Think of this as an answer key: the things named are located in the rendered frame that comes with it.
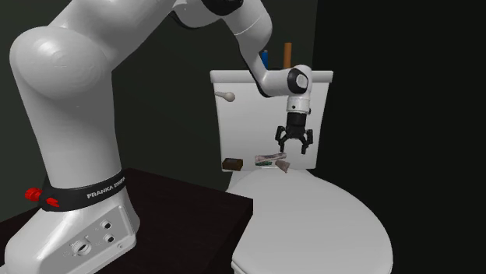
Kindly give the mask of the dark robot stand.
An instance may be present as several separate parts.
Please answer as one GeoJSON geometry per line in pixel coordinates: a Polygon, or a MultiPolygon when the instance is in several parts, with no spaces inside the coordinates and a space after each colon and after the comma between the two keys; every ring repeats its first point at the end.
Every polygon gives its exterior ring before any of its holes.
{"type": "Polygon", "coordinates": [[[0,274],[234,274],[250,198],[129,169],[107,199],[0,223],[0,274]]]}

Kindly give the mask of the white toilet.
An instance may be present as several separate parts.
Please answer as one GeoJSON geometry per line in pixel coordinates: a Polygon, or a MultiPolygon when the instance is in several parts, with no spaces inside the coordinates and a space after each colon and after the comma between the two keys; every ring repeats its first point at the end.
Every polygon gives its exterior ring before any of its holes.
{"type": "Polygon", "coordinates": [[[234,274],[391,274],[393,250],[378,217],[350,193],[312,175],[318,143],[305,155],[285,142],[287,173],[256,166],[280,153],[276,129],[286,122],[285,97],[265,98],[246,70],[213,70],[221,162],[243,159],[228,191],[250,198],[253,214],[232,255],[234,274]]]}

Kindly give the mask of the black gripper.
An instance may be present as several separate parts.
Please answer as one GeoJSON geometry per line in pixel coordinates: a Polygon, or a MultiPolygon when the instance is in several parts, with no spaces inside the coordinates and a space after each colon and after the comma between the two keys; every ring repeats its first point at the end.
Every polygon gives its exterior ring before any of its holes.
{"type": "Polygon", "coordinates": [[[305,130],[306,119],[306,114],[296,112],[287,113],[286,127],[279,125],[275,134],[275,140],[278,143],[281,153],[284,152],[286,139],[299,139],[301,141],[301,154],[306,154],[308,147],[313,143],[313,130],[305,130]]]}

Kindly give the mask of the brown rectangular block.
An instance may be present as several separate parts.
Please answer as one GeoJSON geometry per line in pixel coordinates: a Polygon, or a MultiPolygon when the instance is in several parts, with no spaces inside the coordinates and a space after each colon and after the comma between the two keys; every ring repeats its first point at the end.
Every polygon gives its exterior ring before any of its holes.
{"type": "Polygon", "coordinates": [[[240,171],[243,165],[243,159],[225,158],[222,162],[222,168],[225,170],[240,171]]]}

